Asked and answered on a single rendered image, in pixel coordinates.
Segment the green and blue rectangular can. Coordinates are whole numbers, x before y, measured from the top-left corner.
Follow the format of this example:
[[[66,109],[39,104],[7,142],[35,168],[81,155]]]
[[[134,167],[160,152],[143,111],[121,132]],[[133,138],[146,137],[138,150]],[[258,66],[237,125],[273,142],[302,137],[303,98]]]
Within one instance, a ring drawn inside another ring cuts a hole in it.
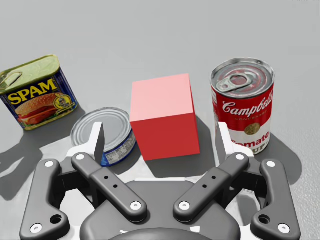
[[[78,107],[54,54],[0,72],[0,99],[25,131],[61,119]]]

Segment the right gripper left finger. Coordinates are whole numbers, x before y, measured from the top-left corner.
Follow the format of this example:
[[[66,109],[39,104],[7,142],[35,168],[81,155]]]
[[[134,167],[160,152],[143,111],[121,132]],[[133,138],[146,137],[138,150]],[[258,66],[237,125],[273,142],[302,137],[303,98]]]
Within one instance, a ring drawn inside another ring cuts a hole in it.
[[[105,134],[102,122],[92,126],[88,142],[68,150],[62,162],[41,160],[34,171],[19,236],[22,240],[58,240],[70,231],[68,216],[60,210],[67,191],[90,187],[93,206],[106,198],[128,221],[148,215],[146,202],[100,162]]]

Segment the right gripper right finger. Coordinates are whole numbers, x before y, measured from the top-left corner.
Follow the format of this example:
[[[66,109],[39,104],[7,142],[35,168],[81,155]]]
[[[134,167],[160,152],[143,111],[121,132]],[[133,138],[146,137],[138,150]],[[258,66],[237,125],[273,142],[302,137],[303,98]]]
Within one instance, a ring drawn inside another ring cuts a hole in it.
[[[222,163],[200,178],[173,205],[173,216],[181,223],[194,220],[212,201],[226,207],[230,188],[251,190],[260,210],[250,221],[251,233],[261,240],[299,240],[301,229],[283,163],[255,159],[248,147],[231,140],[228,126],[219,122],[216,143]]]

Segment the red and white can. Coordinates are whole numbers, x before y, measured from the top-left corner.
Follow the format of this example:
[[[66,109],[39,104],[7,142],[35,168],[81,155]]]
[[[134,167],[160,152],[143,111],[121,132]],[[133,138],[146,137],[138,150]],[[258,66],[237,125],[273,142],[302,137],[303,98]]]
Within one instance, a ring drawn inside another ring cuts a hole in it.
[[[210,84],[215,122],[224,122],[231,141],[257,155],[271,138],[275,72],[266,62],[238,57],[218,65]]]

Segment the pink cube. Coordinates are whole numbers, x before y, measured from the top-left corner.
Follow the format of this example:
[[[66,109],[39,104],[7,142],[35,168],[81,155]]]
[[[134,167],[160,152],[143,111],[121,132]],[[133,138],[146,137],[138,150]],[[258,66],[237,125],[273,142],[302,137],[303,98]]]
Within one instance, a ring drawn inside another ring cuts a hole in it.
[[[133,82],[129,120],[145,161],[200,153],[187,73]]]

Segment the blue flat can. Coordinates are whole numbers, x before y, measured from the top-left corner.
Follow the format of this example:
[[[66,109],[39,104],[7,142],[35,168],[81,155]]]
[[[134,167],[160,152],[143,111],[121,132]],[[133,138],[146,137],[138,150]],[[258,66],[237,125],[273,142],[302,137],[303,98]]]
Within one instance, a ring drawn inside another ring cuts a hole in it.
[[[120,108],[103,107],[82,116],[71,130],[72,145],[86,143],[96,122],[103,123],[105,137],[101,166],[111,167],[122,162],[133,151],[137,141],[129,114]]]

